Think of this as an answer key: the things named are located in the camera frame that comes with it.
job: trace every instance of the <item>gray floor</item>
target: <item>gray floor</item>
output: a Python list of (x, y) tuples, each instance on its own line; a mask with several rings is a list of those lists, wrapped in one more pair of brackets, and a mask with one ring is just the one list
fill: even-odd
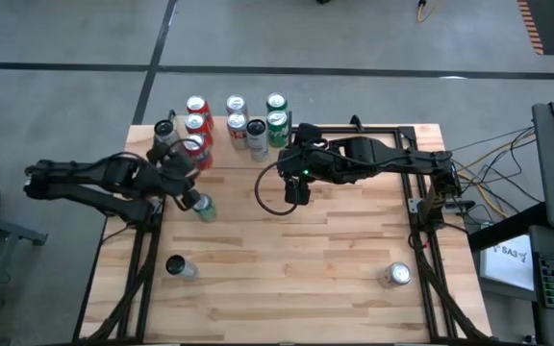
[[(0, 1), (0, 62), (148, 64), (166, 2)], [(533, 52), (516, 0), (440, 0), (422, 25), (415, 11), (415, 0), (180, 0), (161, 64), (554, 72), (554, 57)], [(104, 222), (71, 202), (26, 198), (23, 168), (118, 151), (144, 77), (0, 70), (0, 216), (50, 234), (43, 248), (16, 251), (1, 289), (0, 337), (13, 345), (70, 339)], [(554, 101), (554, 81), (540, 80), (158, 74), (143, 123), (183, 112), (193, 93), (218, 112), (238, 92), (262, 112), (271, 91), (287, 94), (295, 121), (341, 123), (356, 113), (366, 123), (440, 123), (448, 149), (528, 126), (533, 104)], [(525, 173), (516, 181), (542, 198), (535, 144), (517, 157)], [(508, 159), (497, 168), (516, 170)], [(519, 209), (533, 203), (508, 184), (493, 188)], [(472, 190), (466, 198), (480, 202)], [(485, 302), (493, 334), (518, 341), (533, 331), (526, 302), (492, 293)]]

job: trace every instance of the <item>green soda can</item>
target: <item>green soda can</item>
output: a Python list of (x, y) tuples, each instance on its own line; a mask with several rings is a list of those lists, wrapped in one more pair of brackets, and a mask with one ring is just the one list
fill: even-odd
[(193, 206), (193, 210), (204, 222), (213, 222), (217, 219), (217, 209), (213, 199), (204, 193), (200, 194), (200, 201)]
[(266, 108), (268, 109), (268, 112), (286, 111), (287, 107), (288, 101), (284, 95), (278, 92), (273, 92), (266, 98)]
[(284, 111), (272, 111), (266, 117), (268, 123), (268, 144), (281, 148), (288, 144), (288, 114)]

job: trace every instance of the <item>can lid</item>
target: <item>can lid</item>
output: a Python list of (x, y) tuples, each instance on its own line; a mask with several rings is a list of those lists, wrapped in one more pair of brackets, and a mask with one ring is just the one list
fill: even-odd
[(204, 100), (204, 97), (193, 95), (188, 99), (188, 110), (200, 111), (206, 104), (207, 102)]
[(396, 262), (392, 266), (390, 275), (394, 281), (398, 284), (406, 284), (410, 281), (411, 273), (410, 268), (408, 268), (405, 263)]
[(200, 144), (198, 145), (192, 141), (186, 140), (183, 142), (183, 145), (185, 145), (185, 148), (188, 150), (198, 150), (204, 145), (204, 137), (202, 137), (201, 135), (191, 135), (188, 136), (188, 139), (195, 140), (196, 142), (198, 142), (198, 144)]
[(240, 95), (232, 95), (226, 100), (226, 107), (233, 111), (240, 111), (245, 107), (245, 99)]
[(155, 124), (155, 127), (153, 128), (153, 131), (155, 131), (155, 135), (157, 136), (167, 136), (172, 133), (174, 130), (174, 124), (168, 120), (160, 120), (157, 124)]
[(288, 121), (288, 115), (284, 111), (272, 111), (266, 118), (266, 122), (270, 125), (283, 125), (286, 121)]
[(264, 131), (266, 131), (266, 125), (260, 119), (251, 120), (249, 123), (247, 123), (247, 132), (251, 136), (261, 135), (264, 133)]
[(185, 119), (185, 126), (189, 129), (200, 129), (204, 125), (204, 116), (198, 113), (192, 113)]
[(209, 199), (209, 196), (202, 193), (200, 194), (200, 201), (198, 201), (198, 203), (193, 205), (193, 209), (197, 211), (204, 210), (206, 207), (209, 206), (210, 203), (211, 203), (211, 200)]
[(170, 256), (165, 262), (165, 270), (172, 275), (179, 275), (185, 269), (185, 259), (181, 255)]
[(268, 95), (266, 102), (270, 107), (282, 107), (286, 104), (286, 98), (279, 92), (273, 92)]
[(228, 116), (228, 125), (233, 129), (243, 129), (247, 118), (241, 113), (232, 113)]

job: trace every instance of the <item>wooden table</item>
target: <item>wooden table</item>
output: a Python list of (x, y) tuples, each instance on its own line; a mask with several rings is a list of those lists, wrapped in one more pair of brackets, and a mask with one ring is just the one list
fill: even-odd
[[(443, 149), (439, 125), (414, 126), (420, 150)], [(132, 126), (125, 149), (144, 155), (152, 137), (152, 126)], [(278, 151), (271, 149), (266, 162), (253, 162), (248, 151), (232, 147), (222, 116), (215, 118), (214, 137), (214, 166), (196, 182), (213, 197), (217, 221), (202, 223), (192, 211), (179, 211), (171, 200), (166, 204), (145, 342), (428, 341), (398, 174), (355, 185), (313, 183), (309, 206), (274, 216), (258, 206), (253, 185)], [(390, 136), (375, 137), (394, 145)], [(261, 196), (276, 210), (289, 206), (276, 171), (264, 177)], [(446, 219), (462, 224), (454, 215)], [(110, 219), (105, 236), (122, 226)], [(438, 237), (451, 294), (476, 327), (491, 334), (466, 235), (444, 228)], [(81, 336), (95, 331), (121, 297), (133, 240), (134, 231), (126, 231), (99, 250)], [(171, 277), (164, 263), (174, 254), (196, 263), (200, 279)], [(385, 289), (376, 278), (394, 261), (407, 263), (413, 278)]]

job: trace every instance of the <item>wooden tabletop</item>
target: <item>wooden tabletop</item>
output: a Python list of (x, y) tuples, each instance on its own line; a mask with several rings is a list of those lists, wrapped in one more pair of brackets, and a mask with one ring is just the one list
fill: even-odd
[[(443, 149), (439, 125), (413, 126), (420, 150)], [(144, 155), (152, 137), (152, 126), (132, 126), (125, 149)], [(374, 137), (394, 145), (388, 135)], [(196, 187), (213, 197), (217, 221), (200, 222), (193, 211), (166, 203), (145, 342), (429, 340), (398, 174), (383, 173), (355, 185), (313, 183), (308, 206), (274, 216), (258, 206), (253, 185), (278, 150), (271, 149), (266, 162), (252, 161), (249, 151), (232, 147), (222, 116), (215, 118), (214, 139), (214, 166)], [(264, 177), (261, 196), (275, 210), (289, 207), (275, 170)], [(446, 220), (462, 224), (454, 215)], [(122, 227), (121, 220), (110, 219), (105, 236)], [(444, 228), (438, 237), (450, 293), (476, 327), (491, 334), (466, 235)], [(95, 331), (120, 299), (133, 242), (130, 230), (101, 247), (81, 336)], [(198, 266), (197, 281), (165, 271), (166, 259), (174, 254)], [(394, 261), (409, 265), (412, 281), (383, 288), (378, 273)], [(433, 297), (445, 335), (440, 300)], [(137, 312), (134, 305), (129, 333)]]

